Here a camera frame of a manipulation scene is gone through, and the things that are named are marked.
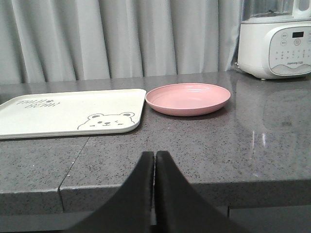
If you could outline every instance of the black object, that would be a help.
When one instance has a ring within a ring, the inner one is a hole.
[[[161,233],[248,233],[191,187],[167,151],[155,159],[155,213]]]
[[[150,233],[154,153],[143,152],[125,183],[101,208],[62,233]]]

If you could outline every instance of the white curtain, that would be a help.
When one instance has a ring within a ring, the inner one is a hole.
[[[242,0],[0,0],[0,84],[231,68]]]

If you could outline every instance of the bear illustration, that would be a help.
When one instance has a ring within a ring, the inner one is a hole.
[[[119,115],[92,114],[88,120],[78,126],[79,130],[121,129],[133,125],[134,113],[125,112]]]

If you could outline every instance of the pink plate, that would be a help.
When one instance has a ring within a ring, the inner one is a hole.
[[[229,100],[230,92],[205,83],[179,83],[148,92],[145,99],[154,110],[172,116],[190,117],[212,113]]]

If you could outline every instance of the button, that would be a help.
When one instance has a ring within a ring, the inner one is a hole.
[[[287,36],[288,36],[287,33],[282,33],[282,35],[281,35],[282,39],[286,39]]]
[[[294,40],[294,45],[300,45],[300,39]]]
[[[287,41],[286,40],[282,40],[281,41],[281,46],[285,46],[285,45],[287,45]]]

